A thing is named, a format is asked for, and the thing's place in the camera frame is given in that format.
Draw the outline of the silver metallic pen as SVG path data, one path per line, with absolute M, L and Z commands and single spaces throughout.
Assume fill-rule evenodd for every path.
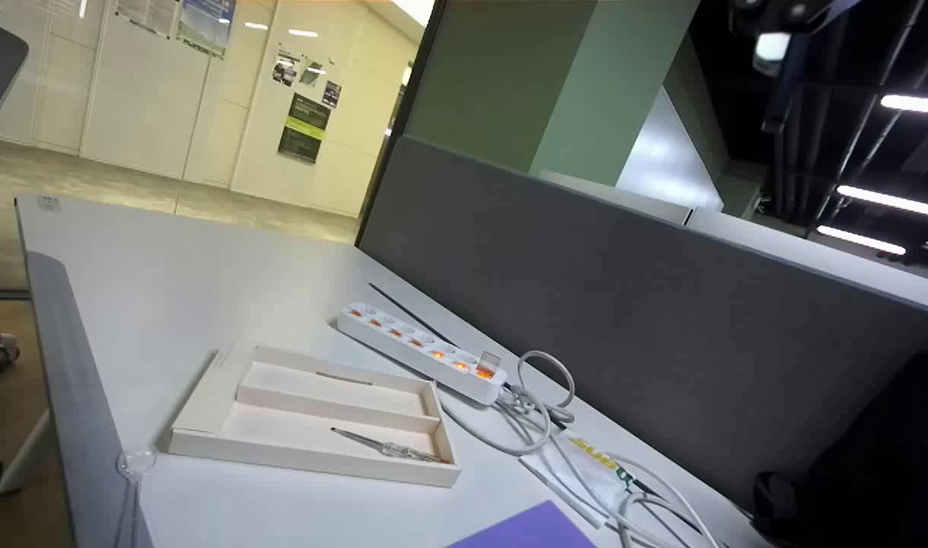
M 350 439 L 356 445 L 364 445 L 384 456 L 391 456 L 391 460 L 419 460 L 419 463 L 437 463 L 434 453 L 424 453 L 424 451 L 413 451 L 413 448 L 404 448 L 404 445 L 394 445 L 394 442 L 380 442 L 380 439 L 370 439 L 370 435 L 362 435 L 362 433 L 353 433 L 353 431 L 341 431 L 341 426 L 328 426 L 335 435 L 341 439 Z

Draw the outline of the wooden compartment tray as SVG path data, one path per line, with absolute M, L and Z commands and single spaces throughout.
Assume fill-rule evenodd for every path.
M 328 426 L 437 463 L 391 460 Z M 458 460 L 433 382 L 336 366 L 263 345 L 218 350 L 167 426 L 167 451 L 200 460 L 454 487 Z

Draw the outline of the purple mat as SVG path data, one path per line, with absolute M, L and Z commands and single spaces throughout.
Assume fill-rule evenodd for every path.
M 557 502 L 534 502 L 474 526 L 446 548 L 594 548 L 594 541 Z

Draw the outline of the white power strip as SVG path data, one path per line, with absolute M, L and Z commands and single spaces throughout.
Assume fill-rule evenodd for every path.
M 493 405 L 507 382 L 502 370 L 488 366 L 479 357 L 437 341 L 433 332 L 415 330 L 370 306 L 348 306 L 335 317 L 335 326 L 364 348 L 401 362 L 424 379 L 433 379 L 434 385 L 458 392 L 474 405 Z

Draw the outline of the grey desk partition panel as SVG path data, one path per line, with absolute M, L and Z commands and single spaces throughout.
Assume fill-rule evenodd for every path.
M 359 246 L 732 502 L 928 350 L 928 277 L 766 225 L 391 144 Z

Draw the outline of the clear plastic spoon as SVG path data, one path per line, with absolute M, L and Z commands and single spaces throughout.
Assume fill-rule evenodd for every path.
M 117 476 L 140 483 L 156 470 L 157 453 L 151 448 L 120 451 L 114 466 Z

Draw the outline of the green black wall poster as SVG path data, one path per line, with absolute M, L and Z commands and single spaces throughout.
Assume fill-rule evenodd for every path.
M 314 166 L 324 141 L 330 110 L 294 96 L 282 122 L 278 153 Z

